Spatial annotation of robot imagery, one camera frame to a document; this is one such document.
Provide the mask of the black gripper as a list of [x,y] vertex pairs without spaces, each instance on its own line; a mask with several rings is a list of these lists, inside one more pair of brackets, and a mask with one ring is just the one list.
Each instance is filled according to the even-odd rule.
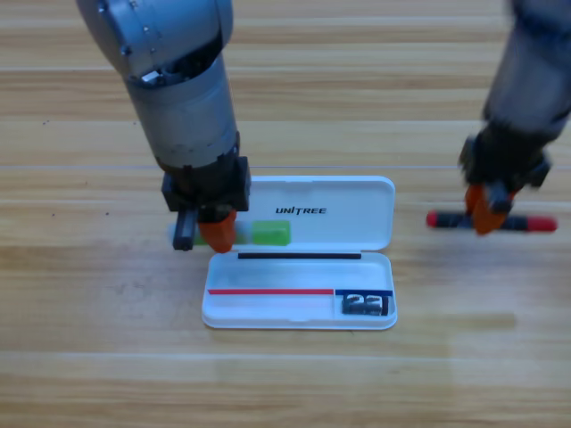
[[545,151],[549,142],[545,134],[520,132],[492,122],[467,138],[459,165],[470,184],[465,193],[466,214],[472,215],[478,235],[501,227],[516,192],[526,186],[542,186],[551,168]]
[[248,160],[237,145],[204,167],[167,168],[161,192],[177,214],[173,248],[190,251],[201,239],[217,253],[231,251],[236,215],[249,209],[250,186]]

